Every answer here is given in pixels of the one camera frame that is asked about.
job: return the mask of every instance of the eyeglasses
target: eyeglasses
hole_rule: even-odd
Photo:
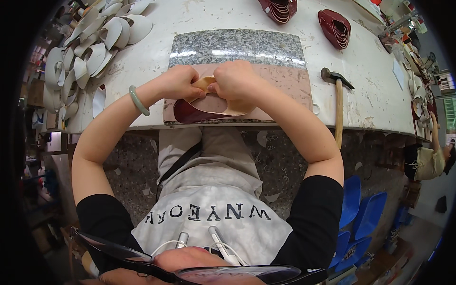
[[[195,267],[168,272],[154,265],[154,258],[148,254],[82,233],[75,227],[70,229],[70,240],[115,258],[121,268],[136,271],[139,276],[151,275],[175,285],[285,285],[296,281],[303,285],[314,285],[328,277],[326,269],[302,271],[289,265]]]

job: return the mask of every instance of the gray pants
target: gray pants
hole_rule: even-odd
[[[163,181],[160,198],[206,184],[251,187],[245,191],[259,197],[261,184],[250,151],[235,127],[191,127],[160,130],[158,171],[160,177],[192,146],[202,139],[202,151]]]

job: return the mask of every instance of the metal hammer head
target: metal hammer head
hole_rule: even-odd
[[[331,72],[328,68],[324,67],[321,69],[321,78],[332,84],[336,84],[336,80],[340,79],[350,89],[355,89],[340,73]]]

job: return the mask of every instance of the wooden hammer handle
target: wooden hammer handle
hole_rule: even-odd
[[[336,143],[338,148],[342,147],[342,129],[343,129],[343,89],[342,81],[336,81]]]

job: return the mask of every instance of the woman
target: woman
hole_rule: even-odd
[[[434,179],[443,172],[448,175],[456,160],[453,144],[440,147],[437,120],[432,118],[432,149],[423,147],[416,139],[409,138],[404,147],[404,174],[411,180],[421,181]]]
[[[134,95],[127,94],[82,133],[72,165],[81,231],[155,255],[151,262],[168,272],[236,263],[291,265],[301,269],[301,274],[327,268],[336,248],[343,200],[343,162],[331,132],[311,111],[257,76],[249,62],[225,62],[214,76],[217,82],[209,86],[209,91],[261,108],[281,126],[309,163],[290,217],[280,219],[258,199],[262,182],[235,128],[191,127],[160,131],[161,177],[201,140],[202,151],[162,182],[160,199],[134,228],[126,209],[114,198],[102,163],[143,106],[147,109],[163,98],[205,96],[201,89],[191,86],[198,80],[198,73],[191,66],[175,66],[136,88],[137,103],[143,106],[135,105]],[[208,247],[202,248],[214,242],[208,232],[210,226],[218,228],[236,254],[224,260],[209,254]],[[185,243],[188,247],[175,249],[176,242],[165,244],[177,240],[181,232],[189,236]],[[162,275],[140,277],[104,253],[90,247],[89,252],[105,283],[174,282]],[[200,277],[193,282],[202,282]],[[247,283],[257,284],[251,280]],[[262,279],[260,284],[264,283],[268,282]]]

